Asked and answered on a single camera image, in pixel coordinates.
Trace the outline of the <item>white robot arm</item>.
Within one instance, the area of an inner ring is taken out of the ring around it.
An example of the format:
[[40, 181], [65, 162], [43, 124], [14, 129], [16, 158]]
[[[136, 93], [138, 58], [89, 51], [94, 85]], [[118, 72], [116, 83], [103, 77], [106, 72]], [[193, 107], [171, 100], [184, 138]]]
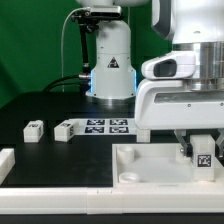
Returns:
[[[136, 94], [137, 140], [154, 130], [172, 130], [188, 156], [196, 147], [188, 130], [216, 129], [215, 147], [224, 155], [224, 0], [77, 0], [87, 29], [98, 31], [97, 63], [88, 96], [125, 100]], [[172, 42], [172, 51], [142, 64], [135, 83], [130, 32], [122, 31], [121, 8], [152, 3], [152, 27]]]

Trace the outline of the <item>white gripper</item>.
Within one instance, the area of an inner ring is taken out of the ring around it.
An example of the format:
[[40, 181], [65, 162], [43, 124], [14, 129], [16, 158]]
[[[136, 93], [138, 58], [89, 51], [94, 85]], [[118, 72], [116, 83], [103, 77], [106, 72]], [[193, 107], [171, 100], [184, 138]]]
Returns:
[[184, 129], [219, 129], [216, 156], [224, 156], [224, 93], [192, 91], [187, 82], [196, 72], [193, 51], [171, 51], [142, 64], [144, 79], [135, 101], [139, 129], [175, 130], [181, 153], [191, 157], [193, 148]]

